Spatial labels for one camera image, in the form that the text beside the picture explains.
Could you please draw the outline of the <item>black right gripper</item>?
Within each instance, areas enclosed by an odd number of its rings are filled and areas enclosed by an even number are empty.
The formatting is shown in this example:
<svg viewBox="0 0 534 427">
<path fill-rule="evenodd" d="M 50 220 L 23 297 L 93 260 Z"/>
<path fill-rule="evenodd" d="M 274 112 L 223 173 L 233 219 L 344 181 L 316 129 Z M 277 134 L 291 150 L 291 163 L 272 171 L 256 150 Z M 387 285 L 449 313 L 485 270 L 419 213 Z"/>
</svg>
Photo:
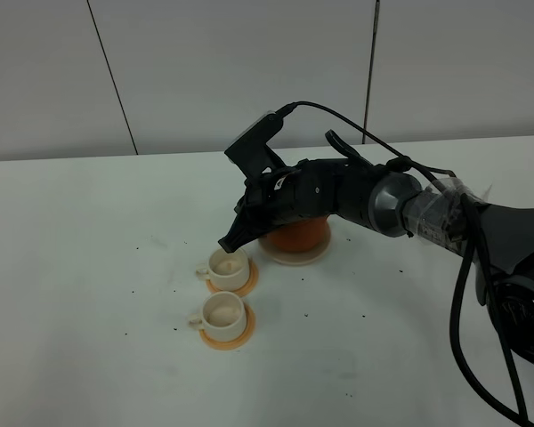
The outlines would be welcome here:
<svg viewBox="0 0 534 427">
<path fill-rule="evenodd" d="M 331 214 L 368 228 L 369 199 L 383 167 L 347 158 L 301 160 L 245 181 L 235 219 L 218 240 L 226 253 L 283 225 Z"/>
</svg>

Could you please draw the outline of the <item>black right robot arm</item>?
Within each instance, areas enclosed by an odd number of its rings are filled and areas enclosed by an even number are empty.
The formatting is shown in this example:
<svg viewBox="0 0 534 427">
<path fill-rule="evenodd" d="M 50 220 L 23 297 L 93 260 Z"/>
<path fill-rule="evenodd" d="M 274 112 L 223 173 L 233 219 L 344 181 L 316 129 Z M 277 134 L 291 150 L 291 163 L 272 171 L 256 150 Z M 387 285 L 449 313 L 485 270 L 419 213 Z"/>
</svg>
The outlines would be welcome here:
<svg viewBox="0 0 534 427">
<path fill-rule="evenodd" d="M 518 356 L 534 364 L 534 208 L 492 205 L 451 178 L 423 188 L 403 164 L 303 160 L 245 181 L 236 218 L 221 238 L 232 253 L 288 224 L 331 214 L 396 238 L 419 237 L 476 268 L 480 305 Z"/>
</svg>

